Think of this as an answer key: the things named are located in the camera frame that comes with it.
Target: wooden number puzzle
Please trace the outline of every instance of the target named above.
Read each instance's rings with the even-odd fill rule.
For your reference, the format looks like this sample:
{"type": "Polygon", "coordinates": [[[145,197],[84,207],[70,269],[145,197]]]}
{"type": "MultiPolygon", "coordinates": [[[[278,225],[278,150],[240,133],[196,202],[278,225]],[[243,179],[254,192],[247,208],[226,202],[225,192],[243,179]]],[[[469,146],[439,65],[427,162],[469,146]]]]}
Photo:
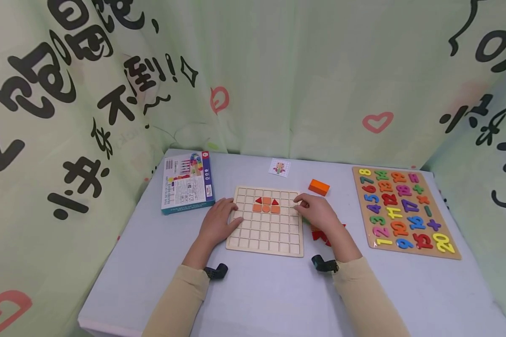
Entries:
{"type": "Polygon", "coordinates": [[[371,248],[461,259],[419,172],[353,167],[371,248]]]}
{"type": "Polygon", "coordinates": [[[302,216],[292,208],[296,196],[297,191],[238,186],[231,219],[244,220],[227,238],[227,249],[303,257],[302,216]]]}

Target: yellow number piece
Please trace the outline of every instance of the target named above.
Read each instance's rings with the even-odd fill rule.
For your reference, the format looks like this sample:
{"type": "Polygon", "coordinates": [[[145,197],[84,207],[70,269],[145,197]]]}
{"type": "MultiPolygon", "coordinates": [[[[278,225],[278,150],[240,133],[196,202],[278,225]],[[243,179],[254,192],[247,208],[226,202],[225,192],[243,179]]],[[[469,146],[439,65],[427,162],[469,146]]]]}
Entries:
{"type": "Polygon", "coordinates": [[[455,254],[455,249],[453,248],[452,244],[450,244],[450,239],[441,233],[435,233],[433,234],[434,241],[437,241],[437,249],[440,250],[443,253],[446,253],[446,250],[451,252],[452,254],[455,254]]]}

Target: pattern card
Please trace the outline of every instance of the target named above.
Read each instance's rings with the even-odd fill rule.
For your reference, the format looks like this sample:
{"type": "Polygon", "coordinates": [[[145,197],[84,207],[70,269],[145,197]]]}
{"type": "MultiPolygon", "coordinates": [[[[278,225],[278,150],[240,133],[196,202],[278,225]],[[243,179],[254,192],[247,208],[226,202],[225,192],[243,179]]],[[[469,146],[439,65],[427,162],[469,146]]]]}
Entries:
{"type": "Polygon", "coordinates": [[[281,177],[287,178],[290,170],[290,162],[282,159],[272,158],[272,163],[270,164],[270,168],[268,172],[271,174],[275,174],[281,177]]]}
{"type": "Polygon", "coordinates": [[[238,186],[231,219],[243,217],[227,249],[303,257],[302,216],[293,208],[298,191],[238,186]]]}
{"type": "Polygon", "coordinates": [[[371,248],[461,259],[419,172],[353,167],[371,248]]]}

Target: toy box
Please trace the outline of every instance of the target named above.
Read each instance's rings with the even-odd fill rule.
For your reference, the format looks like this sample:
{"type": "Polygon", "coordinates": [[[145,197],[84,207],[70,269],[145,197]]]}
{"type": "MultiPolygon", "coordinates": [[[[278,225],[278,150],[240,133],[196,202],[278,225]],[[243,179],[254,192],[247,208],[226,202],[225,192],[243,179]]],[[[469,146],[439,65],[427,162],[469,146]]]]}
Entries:
{"type": "Polygon", "coordinates": [[[163,179],[161,210],[165,215],[215,203],[208,151],[166,157],[163,179]]]}

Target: pink heart drawing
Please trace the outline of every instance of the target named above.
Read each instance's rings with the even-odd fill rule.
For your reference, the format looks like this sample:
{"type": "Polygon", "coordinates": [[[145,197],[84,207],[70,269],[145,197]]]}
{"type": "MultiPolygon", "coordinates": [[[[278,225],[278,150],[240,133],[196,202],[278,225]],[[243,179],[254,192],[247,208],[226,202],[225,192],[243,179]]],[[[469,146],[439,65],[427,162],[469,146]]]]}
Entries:
{"type": "Polygon", "coordinates": [[[367,115],[362,120],[362,125],[364,126],[364,128],[373,133],[381,133],[382,131],[384,131],[385,128],[388,127],[390,123],[392,123],[392,120],[394,120],[394,114],[391,113],[390,111],[385,111],[378,115],[367,115]],[[371,120],[378,122],[384,118],[386,118],[386,120],[382,123],[380,127],[374,127],[373,125],[370,124],[371,120]]]}

